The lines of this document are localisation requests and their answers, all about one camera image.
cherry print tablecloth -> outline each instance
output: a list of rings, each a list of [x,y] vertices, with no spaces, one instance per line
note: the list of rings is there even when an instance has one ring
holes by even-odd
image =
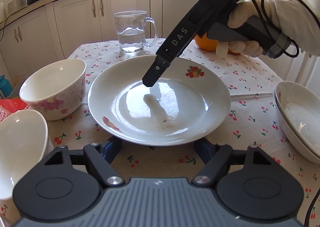
[[[155,54],[164,39],[137,55]],[[122,54],[118,41],[84,44],[69,58],[87,63],[86,96],[94,79],[105,69],[137,55]],[[274,87],[281,79],[258,58],[227,55],[218,58],[215,53],[200,50],[194,41],[183,52],[182,58],[192,60],[215,72],[228,86],[232,104],[223,124],[207,136],[212,143],[227,143],[234,149],[258,145],[289,171],[302,185],[305,199],[297,219],[304,222],[306,211],[320,187],[320,167],[302,157],[288,142],[278,127],[273,99]],[[91,142],[102,143],[110,137],[92,118],[85,97],[82,106],[72,115],[58,121],[48,121],[49,135],[55,145],[81,149]],[[140,177],[192,178],[202,167],[202,161],[192,143],[174,147],[136,145],[124,141],[120,154],[112,166],[126,180]],[[12,201],[0,204],[1,214],[13,222],[19,216]],[[310,226],[320,225],[318,200],[312,210]]]

blue container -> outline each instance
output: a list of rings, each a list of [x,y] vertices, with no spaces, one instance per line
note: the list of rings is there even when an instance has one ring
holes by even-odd
[[[4,75],[0,76],[0,91],[2,91],[5,98],[13,91],[10,82],[4,77]]]

gray ribbed plate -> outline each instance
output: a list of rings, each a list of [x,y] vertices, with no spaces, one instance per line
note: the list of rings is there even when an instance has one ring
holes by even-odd
[[[16,227],[253,227],[301,225],[247,222],[225,210],[212,190],[190,185],[186,178],[132,178],[107,189],[98,204],[80,217],[62,223],[20,220]]]

red plastic bag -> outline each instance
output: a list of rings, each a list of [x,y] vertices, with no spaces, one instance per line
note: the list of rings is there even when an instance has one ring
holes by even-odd
[[[0,122],[18,110],[28,109],[29,105],[21,99],[0,100]]]
[[[1,99],[0,106],[4,107],[7,111],[15,113],[18,110],[28,109],[29,105],[21,99]]]

black robotic gripper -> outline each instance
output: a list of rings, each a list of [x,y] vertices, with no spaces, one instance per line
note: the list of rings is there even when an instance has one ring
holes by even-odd
[[[233,150],[194,142],[204,168],[186,178],[131,178],[111,167],[122,140],[83,150],[56,147],[15,186],[15,226],[237,227],[301,226],[299,182],[257,146]],[[85,165],[88,174],[72,165]],[[228,174],[231,165],[243,169]]]

